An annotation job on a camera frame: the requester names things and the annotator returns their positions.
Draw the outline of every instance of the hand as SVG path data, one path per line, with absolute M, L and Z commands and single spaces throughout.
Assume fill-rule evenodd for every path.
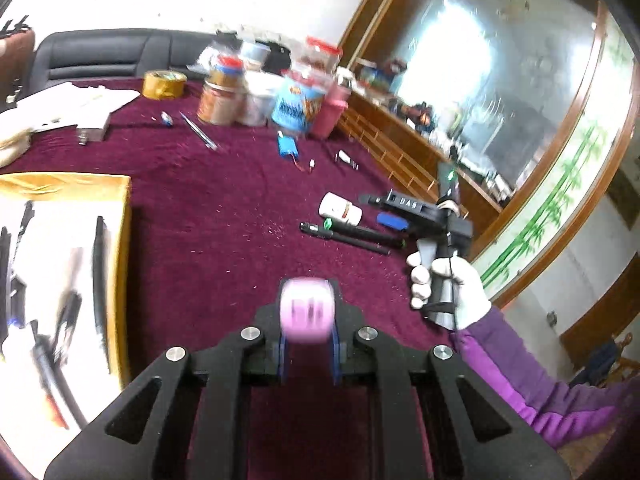
M 411 308 L 418 310 L 423 307 L 431 295 L 431 273 L 438 274 L 444 278 L 450 276 L 449 259 L 440 258 L 434 260 L 431 264 L 431 269 L 427 269 L 422 265 L 420 253 L 410 254 L 406 262 L 413 267 L 411 281 L 414 284 L 411 286 Z M 452 271 L 453 279 L 458 284 L 456 325 L 459 330 L 462 330 L 484 317 L 491 309 L 491 302 L 484 294 L 478 272 L 468 261 L 454 256 L 451 258 L 450 270 Z M 452 329 L 452 327 L 437 320 L 434 320 L 434 322 L 450 330 Z

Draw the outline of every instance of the silver screw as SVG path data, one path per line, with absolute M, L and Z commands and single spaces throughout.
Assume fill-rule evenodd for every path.
M 433 355 L 444 361 L 453 355 L 453 350 L 447 345 L 437 345 L 433 348 Z
M 169 361 L 174 361 L 175 362 L 175 361 L 179 361 L 185 355 L 187 355 L 187 352 L 181 346 L 174 346 L 173 348 L 169 348 L 166 351 L 166 354 L 164 354 L 164 355 L 165 355 L 165 357 L 167 359 L 169 359 Z
M 257 337 L 260 337 L 260 329 L 255 326 L 248 326 L 247 328 L 243 328 L 242 332 L 240 332 L 242 339 L 246 339 L 247 341 L 253 341 Z
M 364 341 L 371 341 L 378 337 L 378 331 L 372 326 L 363 326 L 358 330 L 358 335 L 364 339 Z

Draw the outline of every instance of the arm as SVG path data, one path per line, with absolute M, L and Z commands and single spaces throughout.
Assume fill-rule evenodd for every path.
M 554 448 L 601 431 L 640 397 L 638 378 L 608 388 L 553 380 L 495 307 L 456 340 L 466 363 Z

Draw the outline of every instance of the yellow tape roll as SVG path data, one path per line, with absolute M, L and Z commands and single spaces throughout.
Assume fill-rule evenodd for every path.
M 142 95 L 149 99 L 164 100 L 182 97 L 187 76 L 172 70 L 151 70 L 145 74 Z

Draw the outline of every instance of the maroon velvet cloth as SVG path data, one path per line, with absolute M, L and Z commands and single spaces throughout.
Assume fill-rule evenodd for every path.
M 140 80 L 104 82 L 140 90 Z M 200 87 L 175 101 L 142 96 L 113 114 L 104 142 L 79 146 L 74 128 L 33 136 L 31 149 L 3 173 L 79 171 L 132 177 L 132 233 L 127 285 L 127 339 L 132 373 L 171 346 L 213 346 L 251 323 L 271 303 L 284 277 L 336 278 L 346 301 L 367 322 L 401 343 L 428 349 L 447 342 L 409 309 L 404 253 L 381 256 L 302 234 L 302 221 L 321 222 L 319 203 L 334 192 L 357 203 L 361 193 L 385 193 L 390 183 L 357 143 L 337 135 L 298 142 L 300 172 L 278 154 L 267 128 L 200 124 Z M 174 126 L 161 124 L 167 111 Z M 208 150 L 182 111 L 224 148 Z M 334 162 L 344 149 L 360 165 Z M 361 224 L 376 227 L 377 210 L 363 206 Z M 326 371 L 301 373 L 281 388 L 252 397 L 252 479 L 368 478 L 366 397 L 330 384 Z

